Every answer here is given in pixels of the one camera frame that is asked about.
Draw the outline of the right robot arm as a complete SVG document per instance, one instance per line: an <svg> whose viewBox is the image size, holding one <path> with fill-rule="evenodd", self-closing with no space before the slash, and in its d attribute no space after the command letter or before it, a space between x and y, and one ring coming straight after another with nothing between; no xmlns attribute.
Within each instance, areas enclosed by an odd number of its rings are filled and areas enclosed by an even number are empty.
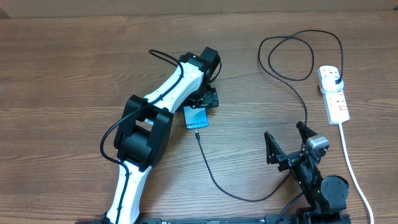
<svg viewBox="0 0 398 224"><path fill-rule="evenodd" d="M296 209L293 215L286 215L285 211L294 203L291 201L280 214L266 215L265 222L350 223L349 215L342 214L346 209L348 181L338 175L322 177L317 168L330 146L327 138L317 134L301 121L296 124L296 128L301 135L303 147L291 154L286 154L268 131L264 133L267 163L277 164L281 172L289 171L302 191L294 200L304 196L308 206Z"/></svg>

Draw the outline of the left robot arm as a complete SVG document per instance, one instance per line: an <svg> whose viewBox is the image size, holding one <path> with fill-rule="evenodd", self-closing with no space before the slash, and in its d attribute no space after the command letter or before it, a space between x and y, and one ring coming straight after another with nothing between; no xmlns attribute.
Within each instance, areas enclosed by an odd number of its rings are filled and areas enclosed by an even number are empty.
<svg viewBox="0 0 398 224"><path fill-rule="evenodd" d="M206 47L200 55L187 52L179 58L154 49L149 53L175 66L175 71L145 97L132 95L121 119L101 139L100 153L119 166L119 177L112 206L100 223L137 221L147 176L167 149L177 110L203 113L219 105L210 85L221 71L218 51Z"/></svg>

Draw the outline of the Samsung Galaxy smartphone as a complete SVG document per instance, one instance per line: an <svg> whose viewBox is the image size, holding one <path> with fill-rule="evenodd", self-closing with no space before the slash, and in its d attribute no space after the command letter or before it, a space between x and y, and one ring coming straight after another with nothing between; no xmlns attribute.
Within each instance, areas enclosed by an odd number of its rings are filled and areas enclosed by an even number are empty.
<svg viewBox="0 0 398 224"><path fill-rule="evenodd" d="M187 129L208 127L208 117L205 108L193 109L189 106L183 108L185 126Z"/></svg>

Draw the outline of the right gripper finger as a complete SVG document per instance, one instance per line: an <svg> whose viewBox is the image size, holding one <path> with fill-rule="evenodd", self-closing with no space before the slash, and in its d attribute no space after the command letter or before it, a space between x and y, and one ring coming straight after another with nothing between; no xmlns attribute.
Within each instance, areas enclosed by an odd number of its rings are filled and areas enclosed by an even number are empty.
<svg viewBox="0 0 398 224"><path fill-rule="evenodd" d="M296 124L296 128L298 129L300 136L302 138L302 143L305 144L309 139L311 139L314 136L317 136L318 134L310 129L307 125L305 125L303 122L299 121Z"/></svg>
<svg viewBox="0 0 398 224"><path fill-rule="evenodd" d="M270 132L266 131L264 133L264 138L266 142L267 163L268 164L279 163L280 158L285 156L284 151L280 148L280 146L275 141L274 137L270 134Z"/></svg>

